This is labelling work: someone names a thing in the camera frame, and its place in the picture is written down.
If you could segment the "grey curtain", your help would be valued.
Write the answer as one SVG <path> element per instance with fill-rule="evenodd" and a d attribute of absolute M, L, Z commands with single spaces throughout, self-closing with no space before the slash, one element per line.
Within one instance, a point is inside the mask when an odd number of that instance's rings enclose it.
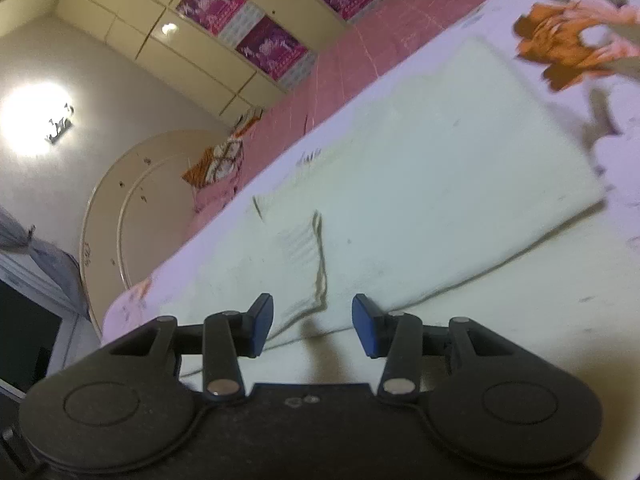
<path fill-rule="evenodd" d="M 68 252 L 35 237 L 35 227 L 25 229 L 9 211 L 1 208 L 1 250 L 28 255 L 58 285 L 73 310 L 90 318 L 89 306 L 77 260 Z"/>

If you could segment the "wall lamp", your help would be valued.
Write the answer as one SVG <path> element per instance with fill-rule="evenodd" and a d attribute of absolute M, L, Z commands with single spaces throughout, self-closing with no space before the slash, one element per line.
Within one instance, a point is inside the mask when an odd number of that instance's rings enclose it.
<path fill-rule="evenodd" d="M 73 125 L 72 117 L 74 113 L 75 110 L 70 103 L 65 103 L 58 117 L 49 119 L 50 128 L 46 135 L 46 140 L 50 144 L 58 142 L 60 137 Z"/>

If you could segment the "cream wardrobe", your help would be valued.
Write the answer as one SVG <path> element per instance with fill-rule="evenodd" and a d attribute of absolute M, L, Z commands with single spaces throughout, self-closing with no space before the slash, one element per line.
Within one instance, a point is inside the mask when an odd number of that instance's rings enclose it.
<path fill-rule="evenodd" d="M 242 54 L 179 14 L 179 0 L 1 0 L 2 32 L 54 14 L 104 42 L 227 124 L 288 92 Z M 371 4 L 363 15 L 383 0 Z M 356 23 L 322 0 L 250 0 L 317 55 Z"/>

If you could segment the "floral lilac bed sheet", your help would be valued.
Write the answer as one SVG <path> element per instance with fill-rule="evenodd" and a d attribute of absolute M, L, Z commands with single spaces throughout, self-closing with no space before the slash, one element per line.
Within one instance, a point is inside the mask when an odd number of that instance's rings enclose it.
<path fill-rule="evenodd" d="M 363 104 L 437 72 L 471 39 L 492 47 L 582 151 L 600 203 L 529 248 L 408 312 L 436 325 L 466 316 L 568 370 L 598 396 L 603 426 L 588 463 L 639 474 L 639 0 L 486 0 L 291 145 L 198 234 L 108 308 L 104 341 L 161 315 L 252 198 L 344 136 Z M 242 366 L 258 382 L 367 382 L 382 363 L 344 330 L 269 347 Z"/>

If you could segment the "lower left magenta poster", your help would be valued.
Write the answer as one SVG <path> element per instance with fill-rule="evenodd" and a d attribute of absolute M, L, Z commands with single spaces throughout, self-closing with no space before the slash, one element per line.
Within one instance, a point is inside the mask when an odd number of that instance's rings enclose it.
<path fill-rule="evenodd" d="M 176 10 L 231 49 L 265 16 L 250 0 L 179 0 Z"/>

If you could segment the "pale green small cloth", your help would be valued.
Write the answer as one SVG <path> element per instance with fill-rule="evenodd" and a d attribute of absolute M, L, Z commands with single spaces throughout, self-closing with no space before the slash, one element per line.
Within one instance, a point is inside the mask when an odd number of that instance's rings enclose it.
<path fill-rule="evenodd" d="M 357 107 L 344 136 L 252 198 L 182 292 L 181 324 L 271 295 L 269 347 L 474 278 L 600 203 L 587 157 L 488 44 Z"/>

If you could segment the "orange white patterned pillow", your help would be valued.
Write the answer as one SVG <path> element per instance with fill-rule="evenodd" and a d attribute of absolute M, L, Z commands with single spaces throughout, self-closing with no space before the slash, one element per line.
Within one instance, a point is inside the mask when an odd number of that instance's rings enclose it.
<path fill-rule="evenodd" d="M 230 136 L 224 143 L 206 148 L 200 160 L 182 175 L 192 188 L 206 188 L 232 173 L 242 155 L 242 140 Z"/>

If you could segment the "upper left magenta poster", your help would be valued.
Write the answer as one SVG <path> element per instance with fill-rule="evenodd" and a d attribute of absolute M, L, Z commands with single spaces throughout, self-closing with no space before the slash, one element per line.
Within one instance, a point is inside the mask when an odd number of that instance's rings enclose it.
<path fill-rule="evenodd" d="M 294 89 L 310 74 L 317 58 L 268 16 L 255 24 L 235 50 L 286 90 Z"/>

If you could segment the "cream rounded headboard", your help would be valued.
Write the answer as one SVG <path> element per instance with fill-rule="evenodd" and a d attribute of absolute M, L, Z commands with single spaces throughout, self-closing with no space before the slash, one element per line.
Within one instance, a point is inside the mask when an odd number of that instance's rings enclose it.
<path fill-rule="evenodd" d="M 80 237 L 80 273 L 97 332 L 111 304 L 185 242 L 195 191 L 182 175 L 226 130 L 172 130 L 130 148 L 94 188 Z"/>

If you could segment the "pink checked bedspread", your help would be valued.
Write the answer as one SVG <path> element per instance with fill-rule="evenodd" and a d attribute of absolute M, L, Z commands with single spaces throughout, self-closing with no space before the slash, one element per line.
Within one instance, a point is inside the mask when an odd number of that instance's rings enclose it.
<path fill-rule="evenodd" d="M 484 1 L 383 0 L 320 52 L 309 76 L 245 130 L 230 174 L 196 193 L 186 238 L 291 145 Z"/>

